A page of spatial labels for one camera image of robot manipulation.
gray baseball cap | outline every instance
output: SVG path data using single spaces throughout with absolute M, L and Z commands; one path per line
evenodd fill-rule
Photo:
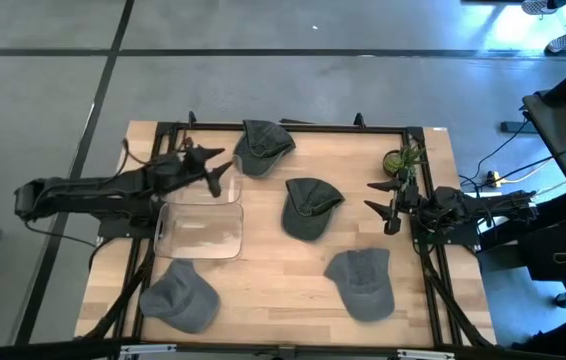
M 339 253 L 328 265 L 323 275 L 336 283 L 354 319 L 377 321 L 394 311 L 389 261 L 389 250 L 369 248 Z
M 319 179 L 291 179 L 285 186 L 288 196 L 281 219 L 283 229 L 299 240 L 318 239 L 345 198 L 334 186 Z
M 243 120 L 243 130 L 234 155 L 240 158 L 240 170 L 247 176 L 266 176 L 283 155 L 296 147 L 285 129 L 269 121 Z
M 141 311 L 190 334 L 205 331 L 219 310 L 219 295 L 194 270 L 191 261 L 173 260 L 165 274 L 140 299 Z

plant pot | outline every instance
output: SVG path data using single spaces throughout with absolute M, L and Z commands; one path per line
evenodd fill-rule
M 400 150 L 388 151 L 387 154 L 385 154 L 383 156 L 383 161 L 381 162 L 381 167 L 383 167 L 383 172 L 389 177 L 394 177 L 394 176 L 396 176 L 396 172 L 400 169 L 400 167 L 397 168 L 397 169 L 388 169 L 385 166 L 385 161 L 388 158 L 388 156 L 397 156 L 400 159 L 401 158 L 401 151 Z

gray floor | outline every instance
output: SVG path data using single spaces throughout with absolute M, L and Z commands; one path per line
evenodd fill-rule
M 123 5 L 0 1 L 0 47 L 109 48 Z M 137 0 L 123 47 L 539 50 L 565 25 L 566 8 L 540 19 L 518 6 L 457 0 Z M 104 64 L 104 57 L 0 57 L 0 345 L 12 341 L 43 243 L 13 215 L 12 191 L 37 177 L 67 175 Z M 565 76 L 566 59 L 119 58 L 84 175 L 114 171 L 129 120 L 184 120 L 189 110 L 200 121 L 349 124 L 362 112 L 368 124 L 445 126 L 459 172 L 473 175 L 478 160 L 509 137 L 498 124 L 521 118 L 521 97 Z M 538 137 L 520 136 L 482 169 L 504 173 L 547 154 Z M 502 191 L 561 179 L 550 164 Z M 89 217 L 70 216 L 66 234 L 93 239 L 95 232 Z M 72 337 L 88 256 L 79 244 L 62 244 L 33 341 Z M 520 270 L 485 275 L 501 344 L 566 321 L 565 311 L 543 302 L 553 285 L 526 276 Z M 512 296 L 526 300 L 513 304 Z M 522 317 L 526 326 L 515 325 Z

cap brim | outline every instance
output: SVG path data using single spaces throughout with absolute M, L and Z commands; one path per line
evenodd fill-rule
M 332 206 L 329 210 L 316 216 L 301 216 L 296 212 L 288 194 L 285 199 L 281 224 L 289 235 L 303 241 L 314 241 L 325 233 L 336 208 L 336 205 Z
M 220 307 L 219 295 L 202 277 L 194 273 L 189 277 L 194 289 L 190 305 L 176 315 L 163 314 L 160 319 L 175 329 L 189 334 L 198 334 L 214 320 Z
M 287 151 L 281 151 L 272 157 L 256 157 L 250 151 L 247 136 L 243 134 L 234 148 L 234 155 L 241 159 L 241 172 L 247 176 L 263 177 L 272 170 L 274 165 Z
M 339 295 L 347 312 L 358 321 L 378 321 L 394 311 L 394 295 L 389 278 L 386 284 L 373 293 L 358 294 L 346 285 L 337 283 Z

chair wheel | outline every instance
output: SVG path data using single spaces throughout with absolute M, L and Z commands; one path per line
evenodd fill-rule
M 566 293 L 556 295 L 554 298 L 554 305 L 566 309 Z

